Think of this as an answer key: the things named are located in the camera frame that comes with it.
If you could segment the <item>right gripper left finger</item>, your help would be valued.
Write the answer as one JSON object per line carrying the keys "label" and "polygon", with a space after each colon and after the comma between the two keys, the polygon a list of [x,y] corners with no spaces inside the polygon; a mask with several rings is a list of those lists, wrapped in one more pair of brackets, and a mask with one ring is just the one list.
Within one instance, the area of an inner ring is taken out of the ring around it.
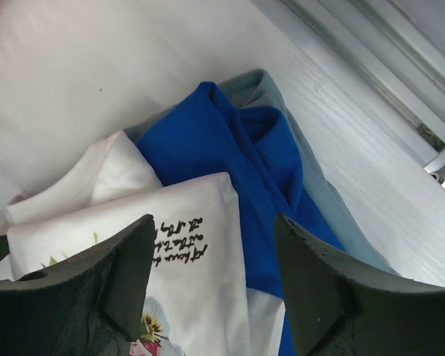
{"label": "right gripper left finger", "polygon": [[128,355],[156,237],[145,215],[105,241],[0,281],[0,355]]}

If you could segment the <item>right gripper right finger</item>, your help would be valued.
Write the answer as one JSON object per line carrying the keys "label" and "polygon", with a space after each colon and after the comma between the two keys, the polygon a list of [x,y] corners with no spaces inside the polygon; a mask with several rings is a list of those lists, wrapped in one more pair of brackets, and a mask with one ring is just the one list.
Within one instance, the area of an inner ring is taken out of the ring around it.
{"label": "right gripper right finger", "polygon": [[296,355],[445,355],[445,288],[365,264],[277,214]]}

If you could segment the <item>white floral t shirt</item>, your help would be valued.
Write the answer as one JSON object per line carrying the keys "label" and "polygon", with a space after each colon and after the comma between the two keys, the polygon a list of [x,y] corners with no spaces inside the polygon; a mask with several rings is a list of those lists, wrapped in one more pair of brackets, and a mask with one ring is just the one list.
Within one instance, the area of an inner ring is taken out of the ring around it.
{"label": "white floral t shirt", "polygon": [[15,277],[112,237],[145,214],[156,239],[130,355],[276,355],[279,297],[246,285],[240,210],[226,173],[163,186],[118,132],[47,190],[7,207]]}

